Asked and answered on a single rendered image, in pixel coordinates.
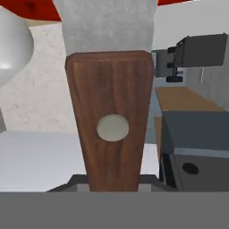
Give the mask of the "grey cupboard with wooden top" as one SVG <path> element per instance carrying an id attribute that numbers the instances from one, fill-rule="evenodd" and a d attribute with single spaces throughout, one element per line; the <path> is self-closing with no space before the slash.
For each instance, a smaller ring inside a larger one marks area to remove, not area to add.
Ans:
<path id="1" fill-rule="evenodd" d="M 229 112 L 186 87 L 156 93 L 162 154 L 229 158 Z"/>

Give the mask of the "grey appliance with dark oval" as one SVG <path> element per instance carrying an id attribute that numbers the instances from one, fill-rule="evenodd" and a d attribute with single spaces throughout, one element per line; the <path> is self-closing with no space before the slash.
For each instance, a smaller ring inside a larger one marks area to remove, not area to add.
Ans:
<path id="1" fill-rule="evenodd" d="M 159 176 L 177 191 L 229 191 L 229 158 L 164 153 Z"/>

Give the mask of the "red round thing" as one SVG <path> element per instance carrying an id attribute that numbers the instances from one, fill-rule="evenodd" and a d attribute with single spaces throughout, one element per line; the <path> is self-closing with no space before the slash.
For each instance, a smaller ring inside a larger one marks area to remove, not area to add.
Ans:
<path id="1" fill-rule="evenodd" d="M 25 19 L 61 21 L 64 17 L 91 16 L 114 20 L 122 16 L 149 18 L 158 7 L 186 4 L 194 0 L 0 0 L 0 6 Z"/>

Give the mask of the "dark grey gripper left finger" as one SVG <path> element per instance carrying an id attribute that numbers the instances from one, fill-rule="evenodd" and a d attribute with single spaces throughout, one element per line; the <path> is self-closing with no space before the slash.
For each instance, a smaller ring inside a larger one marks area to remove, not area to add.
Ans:
<path id="1" fill-rule="evenodd" d="M 49 192 L 87 192 L 89 191 L 88 177 L 85 174 L 74 174 L 67 183 L 57 186 Z"/>

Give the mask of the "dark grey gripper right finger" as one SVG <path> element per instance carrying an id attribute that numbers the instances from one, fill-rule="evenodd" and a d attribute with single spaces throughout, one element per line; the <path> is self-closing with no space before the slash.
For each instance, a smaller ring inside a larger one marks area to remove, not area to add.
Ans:
<path id="1" fill-rule="evenodd" d="M 148 184 L 151 191 L 176 191 L 175 188 L 169 187 L 160 182 L 154 174 L 142 174 L 139 185 Z"/>

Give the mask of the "dark grey box appliance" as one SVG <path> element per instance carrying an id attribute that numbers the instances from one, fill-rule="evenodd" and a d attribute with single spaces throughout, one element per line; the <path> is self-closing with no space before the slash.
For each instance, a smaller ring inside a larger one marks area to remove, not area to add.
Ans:
<path id="1" fill-rule="evenodd" d="M 226 33 L 213 35 L 187 36 L 174 47 L 167 48 L 167 53 L 173 55 L 173 61 L 166 65 L 172 68 L 167 82 L 182 82 L 178 76 L 178 68 L 222 66 L 228 35 Z"/>

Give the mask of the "wooden handled metal spatula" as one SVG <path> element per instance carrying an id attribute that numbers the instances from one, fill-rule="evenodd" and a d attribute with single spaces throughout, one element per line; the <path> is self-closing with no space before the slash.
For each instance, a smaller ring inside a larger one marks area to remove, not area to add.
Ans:
<path id="1" fill-rule="evenodd" d="M 157 0 L 53 0 L 91 191 L 136 191 L 154 77 Z"/>

